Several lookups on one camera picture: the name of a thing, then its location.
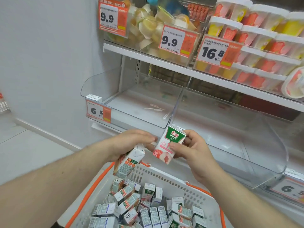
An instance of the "white basket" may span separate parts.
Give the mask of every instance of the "white basket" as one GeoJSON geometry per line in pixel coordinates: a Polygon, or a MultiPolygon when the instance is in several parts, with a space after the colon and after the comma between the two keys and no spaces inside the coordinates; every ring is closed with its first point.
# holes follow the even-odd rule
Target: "white basket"
{"type": "MultiPolygon", "coordinates": [[[[92,214],[94,206],[104,202],[116,178],[117,177],[113,176],[113,168],[111,168],[92,192],[81,212],[74,219],[74,222],[69,226],[69,223],[73,220],[72,218],[66,228],[87,228],[90,223],[89,217],[92,214]]],[[[212,196],[202,192],[202,189],[195,189],[172,175],[154,167],[146,167],[143,164],[136,165],[134,170],[128,175],[128,178],[142,186],[145,183],[152,183],[163,188],[163,196],[165,198],[162,200],[162,205],[166,198],[184,197],[185,207],[190,209],[191,206],[194,205],[204,210],[208,227],[226,227],[223,212],[219,205],[212,196]]]]}

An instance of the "forearm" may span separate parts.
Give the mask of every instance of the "forearm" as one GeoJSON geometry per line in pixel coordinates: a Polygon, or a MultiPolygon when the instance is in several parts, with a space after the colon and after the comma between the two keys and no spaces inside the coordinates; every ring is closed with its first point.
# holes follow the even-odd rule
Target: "forearm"
{"type": "Polygon", "coordinates": [[[51,227],[105,164],[103,150],[86,147],[1,185],[1,227],[51,227]]]}
{"type": "Polygon", "coordinates": [[[234,228],[300,227],[221,168],[216,168],[209,176],[205,182],[206,187],[234,228]]]}

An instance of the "store sign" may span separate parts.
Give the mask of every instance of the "store sign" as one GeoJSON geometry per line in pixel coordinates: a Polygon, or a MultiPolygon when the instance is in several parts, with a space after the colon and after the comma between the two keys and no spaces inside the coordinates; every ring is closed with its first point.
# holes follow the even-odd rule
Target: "store sign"
{"type": "Polygon", "coordinates": [[[87,117],[111,123],[111,108],[103,104],[93,102],[89,99],[86,99],[86,101],[87,117]]]}
{"type": "Polygon", "coordinates": [[[273,192],[284,195],[287,198],[304,204],[304,182],[285,177],[277,185],[271,188],[273,192]]]}
{"type": "Polygon", "coordinates": [[[241,48],[239,43],[205,35],[196,60],[230,69],[241,48]]]}
{"type": "Polygon", "coordinates": [[[165,25],[161,37],[159,49],[189,57],[197,35],[187,30],[165,25]]]}
{"type": "Polygon", "coordinates": [[[101,30],[126,36],[128,9],[117,0],[99,0],[99,28],[101,30]]]}

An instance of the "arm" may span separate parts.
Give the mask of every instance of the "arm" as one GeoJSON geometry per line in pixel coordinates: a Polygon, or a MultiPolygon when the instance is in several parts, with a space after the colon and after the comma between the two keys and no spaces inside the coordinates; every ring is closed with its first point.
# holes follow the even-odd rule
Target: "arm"
{"type": "Polygon", "coordinates": [[[227,174],[199,134],[185,132],[185,145],[171,143],[171,148],[187,160],[196,180],[208,188],[234,228],[300,228],[227,174]]]}
{"type": "Polygon", "coordinates": [[[1,227],[51,227],[107,162],[155,137],[129,130],[0,186],[1,227]]]}

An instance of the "white wall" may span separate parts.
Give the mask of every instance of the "white wall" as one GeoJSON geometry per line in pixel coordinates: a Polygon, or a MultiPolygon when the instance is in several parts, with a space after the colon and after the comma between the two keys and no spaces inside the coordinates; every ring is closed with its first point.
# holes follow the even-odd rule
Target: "white wall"
{"type": "Polygon", "coordinates": [[[13,114],[83,147],[91,131],[80,96],[90,76],[121,65],[102,52],[98,0],[0,0],[0,88],[13,114]]]}

